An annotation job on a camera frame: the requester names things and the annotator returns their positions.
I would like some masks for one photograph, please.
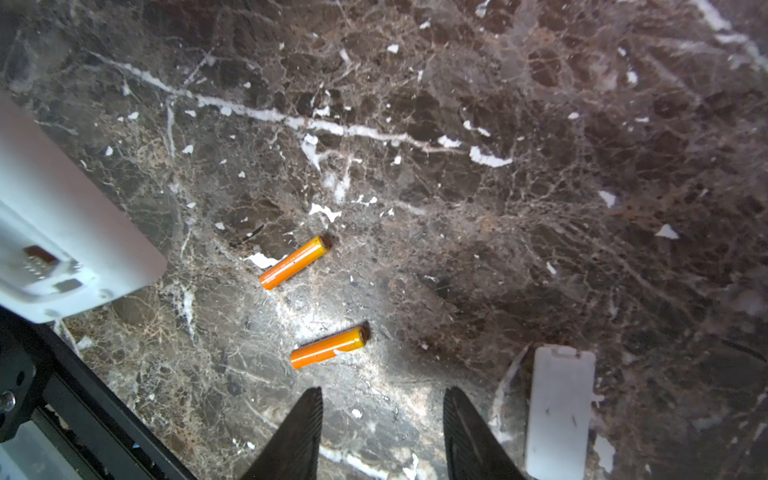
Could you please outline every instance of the white plastic housing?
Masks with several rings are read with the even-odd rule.
[[[43,323],[157,280],[166,260],[0,94],[0,304]]]
[[[538,480],[582,480],[587,460],[594,353],[536,349],[525,471]]]

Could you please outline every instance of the dark brown marble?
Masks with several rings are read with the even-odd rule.
[[[3,88],[170,261],[64,321],[79,353],[200,479],[317,385],[320,478],[412,452],[445,478],[445,388],[490,418],[528,343],[597,354],[586,478],[765,478],[766,7],[480,4],[0,2]],[[323,232],[259,287],[246,257]],[[363,322],[365,349],[290,368]],[[499,389],[519,465],[531,368]]]

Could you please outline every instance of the battery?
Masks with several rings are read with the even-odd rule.
[[[320,235],[314,237],[306,245],[291,253],[260,276],[261,286],[267,290],[272,290],[305,266],[322,257],[328,250],[330,250],[328,240]]]
[[[366,332],[363,327],[356,326],[293,350],[290,353],[290,364],[294,369],[300,369],[312,363],[332,359],[340,353],[352,352],[365,345]]]

